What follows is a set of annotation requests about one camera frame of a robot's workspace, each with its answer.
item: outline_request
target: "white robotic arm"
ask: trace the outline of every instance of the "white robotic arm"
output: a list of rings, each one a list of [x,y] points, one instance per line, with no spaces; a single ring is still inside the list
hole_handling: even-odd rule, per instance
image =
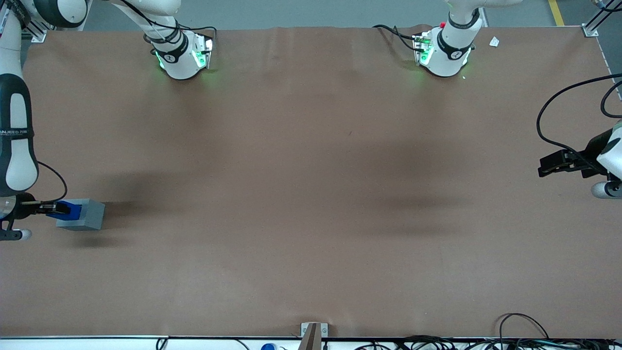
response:
[[[451,77],[467,64],[473,39],[480,31],[479,7],[505,7],[522,0],[444,0],[449,5],[445,27],[435,27],[415,40],[417,63],[439,77]]]
[[[173,15],[180,0],[111,2],[146,33],[169,76],[188,79],[207,67],[212,39],[179,26]],[[58,214],[59,208],[56,203],[23,205],[37,202],[26,191],[35,184],[39,165],[33,148],[30,93],[22,76],[21,31],[31,18],[57,27],[78,27],[87,11],[86,0],[0,0],[0,224],[9,222],[6,230],[0,227],[0,240],[29,236],[12,230],[13,220]]]
[[[592,138],[583,151],[560,149],[540,159],[538,175],[581,171],[583,178],[606,176],[607,181],[592,186],[600,199],[622,199],[622,121]]]

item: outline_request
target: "metal frame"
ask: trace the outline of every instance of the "metal frame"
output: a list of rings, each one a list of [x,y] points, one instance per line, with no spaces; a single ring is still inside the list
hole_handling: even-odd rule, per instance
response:
[[[454,343],[477,343],[480,341],[499,339],[494,336],[482,337],[444,337],[443,339],[451,340]],[[166,335],[107,335],[107,336],[0,336],[2,340],[78,340],[78,339],[175,339],[175,340],[300,340],[300,337],[292,334],[291,336],[166,336]],[[504,337],[507,341],[525,340],[529,338],[515,338]],[[570,339],[586,339],[591,341],[607,341],[613,340],[612,338],[570,338]],[[376,341],[379,343],[396,341],[404,341],[404,337],[400,336],[345,336],[345,337],[325,337],[323,340],[336,343],[353,343],[353,342],[370,342]],[[616,339],[617,342],[622,343],[622,339]]]
[[[22,31],[22,40],[30,39],[32,43],[40,44],[45,41],[47,31],[54,31],[55,29],[55,26],[47,22],[32,20]]]
[[[622,0],[610,0],[606,4],[609,9],[617,9],[622,6]],[[605,12],[603,10],[598,10],[596,14],[590,19],[589,22],[581,24],[581,28],[583,29],[583,34],[585,37],[597,37],[598,31],[597,28],[600,24],[607,19],[611,15],[611,12]]]

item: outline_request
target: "brown paper mat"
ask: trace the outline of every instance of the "brown paper mat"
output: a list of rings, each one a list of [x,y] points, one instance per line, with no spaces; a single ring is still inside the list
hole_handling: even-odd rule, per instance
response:
[[[30,241],[0,245],[1,334],[288,335],[321,320],[339,336],[492,336],[518,311],[555,337],[620,335],[621,203],[592,197],[601,179],[536,171],[556,150],[536,135],[541,105],[607,74],[596,40],[484,29],[442,79],[374,29],[218,35],[213,70],[184,82],[137,32],[31,48],[37,156],[70,197],[111,203],[99,233],[33,217]],[[609,86],[560,98],[545,133],[583,149],[613,126]],[[43,170],[32,193],[59,191]]]

